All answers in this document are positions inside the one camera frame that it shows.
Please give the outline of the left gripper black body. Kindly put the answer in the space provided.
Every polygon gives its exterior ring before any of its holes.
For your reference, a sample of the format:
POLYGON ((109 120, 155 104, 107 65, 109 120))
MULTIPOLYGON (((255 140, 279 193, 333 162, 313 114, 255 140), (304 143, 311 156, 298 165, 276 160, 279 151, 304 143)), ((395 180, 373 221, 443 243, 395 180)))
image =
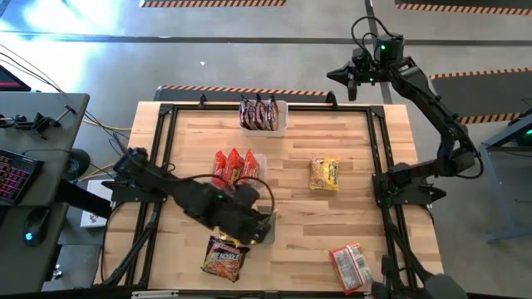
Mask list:
POLYGON ((272 213, 247 211, 236 213, 236 233, 234 238, 244 245, 262 243, 271 230, 272 213))

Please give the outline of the grey plastic bin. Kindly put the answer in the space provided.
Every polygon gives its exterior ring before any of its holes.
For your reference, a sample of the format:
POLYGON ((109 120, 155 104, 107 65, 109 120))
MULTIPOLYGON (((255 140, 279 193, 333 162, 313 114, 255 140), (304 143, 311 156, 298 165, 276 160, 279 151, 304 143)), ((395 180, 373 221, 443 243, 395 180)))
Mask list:
POLYGON ((267 206, 254 206, 252 211, 256 218, 256 225, 250 245, 271 246, 275 242, 277 232, 277 209, 267 206))

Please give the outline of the dark brown noodle pack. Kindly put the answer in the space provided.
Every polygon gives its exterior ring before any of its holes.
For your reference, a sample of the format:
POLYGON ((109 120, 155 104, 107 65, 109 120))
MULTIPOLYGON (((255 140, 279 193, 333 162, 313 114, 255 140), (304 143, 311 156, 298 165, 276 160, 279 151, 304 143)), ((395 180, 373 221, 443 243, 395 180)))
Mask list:
POLYGON ((247 247, 236 247, 233 243, 211 236, 201 270, 237 282, 248 252, 247 247))
POLYGON ((266 130, 268 125, 266 124, 267 112, 266 105, 262 101, 259 93, 256 94, 253 122, 258 130, 266 130))
POLYGON ((239 104, 239 122, 240 125, 246 130, 254 130, 254 123, 250 118, 251 104, 249 100, 244 96, 240 96, 239 104))
POLYGON ((271 94, 268 98, 266 121, 268 125, 268 130, 278 130, 278 103, 275 100, 274 94, 271 94))

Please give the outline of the red orange noodle pack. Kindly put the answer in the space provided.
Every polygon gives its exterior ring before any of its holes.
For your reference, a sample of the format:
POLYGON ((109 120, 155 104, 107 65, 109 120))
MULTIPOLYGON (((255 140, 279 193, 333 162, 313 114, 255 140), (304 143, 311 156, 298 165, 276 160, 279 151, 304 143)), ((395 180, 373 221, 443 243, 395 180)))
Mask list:
POLYGON ((373 282, 372 270, 359 243, 334 249, 329 252, 329 257, 345 295, 373 282))
POLYGON ((221 150, 217 151, 214 157, 212 183, 220 188, 225 186, 224 168, 227 162, 226 156, 221 150))
POLYGON ((253 152, 249 149, 244 159, 244 167, 241 173, 241 183, 252 183, 253 178, 258 178, 259 176, 259 168, 259 162, 256 160, 253 152))
POLYGON ((236 149, 232 149, 226 159, 224 167, 224 179, 232 184, 236 179, 240 178, 241 172, 244 168, 244 158, 236 149))

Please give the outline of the clear plastic bin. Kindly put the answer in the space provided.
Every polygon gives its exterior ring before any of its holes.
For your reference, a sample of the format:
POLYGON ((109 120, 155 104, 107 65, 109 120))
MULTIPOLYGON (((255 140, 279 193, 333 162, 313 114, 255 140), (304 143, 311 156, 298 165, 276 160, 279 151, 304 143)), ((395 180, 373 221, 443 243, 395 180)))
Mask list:
MULTIPOLYGON (((259 176, 258 176, 258 179, 264 179, 265 178, 265 172, 266 172, 266 157, 263 155, 263 154, 254 154, 256 160, 259 162, 260 164, 260 168, 259 168, 259 176)), ((232 184, 229 184, 225 179, 224 179, 224 182, 225 182, 225 187, 229 187, 230 185, 233 185, 233 184, 245 184, 245 183, 241 183, 241 175, 240 175, 240 178, 239 179, 236 179, 232 184)), ((260 189, 262 184, 259 183, 258 181, 256 180, 253 180, 252 183, 249 183, 251 184, 253 187, 255 187, 256 189, 260 189)))

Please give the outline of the black hazard-striped floor mat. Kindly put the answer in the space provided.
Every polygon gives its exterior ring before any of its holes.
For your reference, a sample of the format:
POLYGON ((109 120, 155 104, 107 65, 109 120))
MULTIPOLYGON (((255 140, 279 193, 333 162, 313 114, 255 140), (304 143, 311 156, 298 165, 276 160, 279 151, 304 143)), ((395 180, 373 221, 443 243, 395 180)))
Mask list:
POLYGON ((286 102, 323 103, 330 91, 302 91, 274 88, 223 87, 223 86, 183 86, 163 85, 155 92, 154 101, 199 101, 205 96, 207 101, 234 102, 240 96, 255 100, 256 95, 262 100, 273 96, 276 100, 286 102))
POLYGON ((140 0, 140 7, 282 7, 286 3, 287 0, 140 0))
POLYGON ((463 125, 515 120, 532 111, 532 67, 430 75, 463 125))
POLYGON ((398 9, 532 17, 532 0, 394 0, 398 9))

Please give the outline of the grey metal cart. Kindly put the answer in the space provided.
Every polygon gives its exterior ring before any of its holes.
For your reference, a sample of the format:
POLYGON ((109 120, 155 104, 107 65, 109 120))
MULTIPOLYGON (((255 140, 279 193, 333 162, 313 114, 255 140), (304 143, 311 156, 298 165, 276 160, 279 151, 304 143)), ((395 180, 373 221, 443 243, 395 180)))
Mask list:
POLYGON ((532 115, 479 145, 504 223, 501 230, 486 234, 489 243, 532 237, 532 147, 514 142, 528 129, 532 129, 532 115))

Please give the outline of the white box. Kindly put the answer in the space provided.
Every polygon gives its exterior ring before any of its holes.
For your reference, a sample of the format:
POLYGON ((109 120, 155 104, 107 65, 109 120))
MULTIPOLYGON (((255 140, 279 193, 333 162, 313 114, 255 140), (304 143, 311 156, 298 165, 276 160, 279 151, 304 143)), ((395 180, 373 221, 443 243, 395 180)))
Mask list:
MULTIPOLYGON (((105 187, 103 180, 91 180, 88 182, 87 191, 107 200, 110 203, 110 207, 114 208, 115 204, 111 201, 112 191, 105 187)), ((83 211, 81 214, 80 227, 81 228, 99 228, 106 225, 107 220, 105 218, 96 216, 94 213, 83 211)))

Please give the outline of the black device green light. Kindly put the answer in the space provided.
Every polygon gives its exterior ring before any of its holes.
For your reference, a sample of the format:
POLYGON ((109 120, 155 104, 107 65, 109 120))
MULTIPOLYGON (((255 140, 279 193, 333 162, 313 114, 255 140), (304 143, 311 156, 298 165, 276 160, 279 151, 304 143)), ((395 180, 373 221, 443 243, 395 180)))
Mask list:
MULTIPOLYGON (((528 109, 517 118, 511 120, 507 126, 511 127, 515 124, 519 124, 525 117, 529 115, 532 115, 532 108, 528 109)), ((526 132, 517 135, 514 138, 514 142, 521 147, 532 147, 532 129, 528 129, 526 132)))

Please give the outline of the black flat bar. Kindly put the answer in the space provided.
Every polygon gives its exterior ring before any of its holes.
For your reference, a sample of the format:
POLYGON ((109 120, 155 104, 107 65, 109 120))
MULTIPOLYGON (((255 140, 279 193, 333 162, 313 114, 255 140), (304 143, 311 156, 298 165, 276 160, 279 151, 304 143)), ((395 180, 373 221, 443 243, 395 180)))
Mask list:
POLYGON ((64 179, 58 184, 55 200, 57 202, 68 203, 75 208, 105 219, 108 219, 112 212, 111 203, 108 200, 94 195, 64 179))

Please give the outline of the black round object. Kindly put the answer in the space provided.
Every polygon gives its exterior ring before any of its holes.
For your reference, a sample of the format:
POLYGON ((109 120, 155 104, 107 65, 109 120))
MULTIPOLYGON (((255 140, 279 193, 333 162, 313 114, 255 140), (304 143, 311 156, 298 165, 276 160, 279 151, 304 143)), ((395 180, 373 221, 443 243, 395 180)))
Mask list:
POLYGON ((79 179, 91 165, 90 155, 83 149, 73 149, 69 154, 64 177, 69 180, 79 179))

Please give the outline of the black desk clamp tool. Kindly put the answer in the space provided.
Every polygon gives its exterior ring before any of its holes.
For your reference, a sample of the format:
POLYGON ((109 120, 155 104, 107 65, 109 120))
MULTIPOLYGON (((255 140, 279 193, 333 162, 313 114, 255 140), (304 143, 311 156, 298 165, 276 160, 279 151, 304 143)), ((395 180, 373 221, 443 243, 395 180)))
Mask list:
POLYGON ((65 110, 57 117, 52 118, 44 116, 41 113, 36 113, 34 120, 28 121, 24 115, 15 115, 6 117, 0 114, 0 129, 13 128, 15 130, 32 131, 42 139, 47 137, 44 132, 49 128, 60 128, 62 126, 61 120, 68 114, 76 115, 77 112, 69 105, 64 105, 65 110))

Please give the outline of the black backlit keyboard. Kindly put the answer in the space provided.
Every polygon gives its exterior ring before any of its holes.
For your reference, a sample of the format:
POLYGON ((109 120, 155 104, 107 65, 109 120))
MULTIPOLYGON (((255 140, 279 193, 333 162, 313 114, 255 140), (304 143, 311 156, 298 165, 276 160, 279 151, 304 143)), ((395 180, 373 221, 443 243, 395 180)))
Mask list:
POLYGON ((18 205, 43 165, 43 161, 0 149, 0 202, 18 205))

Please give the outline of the grey desk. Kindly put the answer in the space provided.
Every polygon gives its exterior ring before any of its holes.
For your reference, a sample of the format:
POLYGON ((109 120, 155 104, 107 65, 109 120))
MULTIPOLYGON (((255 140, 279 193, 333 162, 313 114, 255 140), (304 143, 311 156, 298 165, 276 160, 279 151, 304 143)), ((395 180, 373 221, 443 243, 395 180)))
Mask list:
POLYGON ((87 94, 0 92, 0 114, 5 116, 25 115, 31 120, 41 113, 55 119, 66 105, 75 111, 60 120, 60 128, 46 130, 44 138, 31 131, 0 129, 0 150, 25 153, 44 163, 19 205, 9 206, 0 222, 0 296, 39 292, 47 278, 69 209, 56 200, 57 188, 88 101, 87 94), (33 248, 23 242, 23 226, 37 206, 49 208, 48 227, 45 240, 33 248))

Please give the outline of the black monitor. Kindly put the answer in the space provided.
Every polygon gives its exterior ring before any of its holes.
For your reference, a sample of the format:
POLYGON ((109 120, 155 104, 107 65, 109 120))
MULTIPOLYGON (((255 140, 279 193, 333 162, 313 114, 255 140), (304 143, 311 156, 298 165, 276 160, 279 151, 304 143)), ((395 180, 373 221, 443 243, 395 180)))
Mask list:
POLYGON ((0 91, 24 91, 28 92, 31 87, 13 75, 8 69, 0 66, 0 91))

